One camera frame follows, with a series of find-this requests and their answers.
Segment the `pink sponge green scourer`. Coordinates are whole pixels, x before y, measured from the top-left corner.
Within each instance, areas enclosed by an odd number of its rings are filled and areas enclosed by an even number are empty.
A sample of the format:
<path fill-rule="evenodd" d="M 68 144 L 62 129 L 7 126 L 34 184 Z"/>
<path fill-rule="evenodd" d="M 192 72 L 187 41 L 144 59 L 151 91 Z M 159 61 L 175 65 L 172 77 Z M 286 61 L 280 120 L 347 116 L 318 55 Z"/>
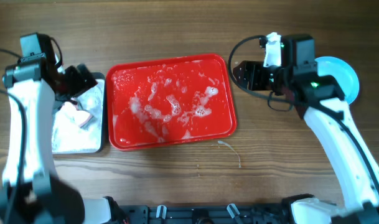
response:
<path fill-rule="evenodd" d="M 68 120 L 70 120 L 79 128 L 84 126 L 93 117 L 93 115 L 89 112 L 78 109 L 77 105 L 74 105 L 70 102 L 64 103 L 60 110 L 67 117 Z"/>

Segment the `light blue plate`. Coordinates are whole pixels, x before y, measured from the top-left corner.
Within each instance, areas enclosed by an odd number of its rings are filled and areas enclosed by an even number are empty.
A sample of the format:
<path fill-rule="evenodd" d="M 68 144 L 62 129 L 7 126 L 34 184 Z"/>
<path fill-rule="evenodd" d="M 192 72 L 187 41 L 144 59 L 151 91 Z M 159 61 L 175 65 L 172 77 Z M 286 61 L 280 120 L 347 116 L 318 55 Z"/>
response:
<path fill-rule="evenodd" d="M 360 92 L 360 82 L 355 70 L 344 60 L 323 56 L 316 58 L 318 75 L 332 75 L 340 85 L 348 104 L 352 104 Z"/>

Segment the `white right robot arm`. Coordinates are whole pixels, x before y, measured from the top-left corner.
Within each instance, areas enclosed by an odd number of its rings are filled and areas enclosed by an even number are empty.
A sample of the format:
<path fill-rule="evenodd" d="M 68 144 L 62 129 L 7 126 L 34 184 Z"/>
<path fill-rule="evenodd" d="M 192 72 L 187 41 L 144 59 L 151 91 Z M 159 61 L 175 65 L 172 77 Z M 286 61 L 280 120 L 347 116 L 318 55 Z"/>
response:
<path fill-rule="evenodd" d="M 288 104 L 313 131 L 339 181 L 344 207 L 311 195 L 285 201 L 292 223 L 379 223 L 379 166 L 360 135 L 339 83 L 319 75 L 316 61 L 244 61 L 229 68 L 234 84 L 259 97 L 261 90 L 288 96 Z"/>

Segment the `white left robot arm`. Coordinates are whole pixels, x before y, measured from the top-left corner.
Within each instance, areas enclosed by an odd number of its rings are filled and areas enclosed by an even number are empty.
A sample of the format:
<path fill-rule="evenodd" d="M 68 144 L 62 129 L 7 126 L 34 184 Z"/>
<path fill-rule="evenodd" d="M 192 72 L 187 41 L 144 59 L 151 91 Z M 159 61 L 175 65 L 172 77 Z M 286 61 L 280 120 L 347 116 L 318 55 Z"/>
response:
<path fill-rule="evenodd" d="M 61 72 L 44 58 L 22 58 L 3 77 L 11 108 L 9 152 L 2 174 L 3 223 L 118 223 L 124 212 L 111 197 L 84 199 L 58 178 L 52 155 L 55 101 L 95 87 L 104 75 L 80 64 Z"/>

